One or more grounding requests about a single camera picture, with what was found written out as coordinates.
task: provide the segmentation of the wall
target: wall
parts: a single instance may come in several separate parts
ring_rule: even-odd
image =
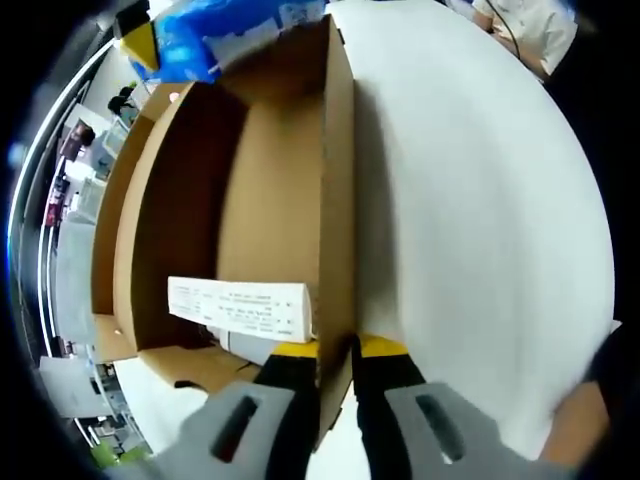
[[[107,108],[111,97],[117,95],[122,87],[131,82],[140,83],[141,81],[127,56],[114,47],[100,65],[83,105],[98,115],[111,119],[112,114]]]

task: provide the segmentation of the person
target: person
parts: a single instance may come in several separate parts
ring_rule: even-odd
[[[99,178],[106,178],[113,164],[113,158],[102,145],[105,135],[106,132],[103,132],[96,138],[91,127],[84,128],[80,133],[80,142],[86,150],[82,161],[93,168]]]
[[[118,93],[118,96],[123,97],[128,99],[131,96],[131,93],[133,92],[134,87],[122,87],[120,89],[120,93]]]
[[[584,465],[611,429],[640,403],[640,325],[622,323],[602,344],[584,380],[555,412],[541,459]]]
[[[560,0],[474,0],[473,21],[547,80],[569,50],[577,25]]]
[[[133,121],[138,115],[138,109],[135,105],[129,103],[128,98],[122,95],[112,97],[107,104],[107,108],[115,116],[120,117],[127,127],[131,127],[131,125],[133,125]]]

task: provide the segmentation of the cable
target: cable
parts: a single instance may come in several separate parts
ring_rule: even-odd
[[[493,6],[493,4],[489,1],[486,0],[487,4],[489,4],[489,6],[491,7],[491,10],[493,10],[495,12],[495,14],[498,16],[498,18],[502,21],[502,24],[507,27],[507,30],[509,31],[509,35],[511,35],[511,41],[513,42],[513,44],[516,46],[516,57],[518,57],[518,60],[522,60],[520,58],[520,47],[518,47],[518,42],[516,42],[516,36],[513,34],[513,32],[511,31],[511,28],[509,27],[509,24],[507,22],[504,21],[504,18],[502,18],[502,15],[500,15],[500,12],[498,12],[498,10],[496,9],[496,7]]]

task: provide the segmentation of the white shirt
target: white shirt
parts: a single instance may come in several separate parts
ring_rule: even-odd
[[[559,0],[490,1],[511,28],[518,46],[539,55],[542,68],[551,75],[576,36],[577,25],[569,9]],[[473,6],[493,19],[493,29],[498,35],[513,40],[487,0],[474,0]]]

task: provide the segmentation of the cardboard flap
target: cardboard flap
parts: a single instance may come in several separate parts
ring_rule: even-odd
[[[147,365],[174,387],[195,386],[215,393],[236,380],[253,381],[260,369],[219,347],[187,350],[164,347],[140,352]]]
[[[131,177],[162,113],[171,105],[169,94],[181,93],[188,84],[163,84],[156,88],[136,118],[113,164],[98,213],[91,263],[91,308],[99,315],[113,315],[113,268],[118,226]]]
[[[119,330],[116,319],[111,315],[96,315],[96,351],[101,362],[114,362],[134,358],[137,354]]]

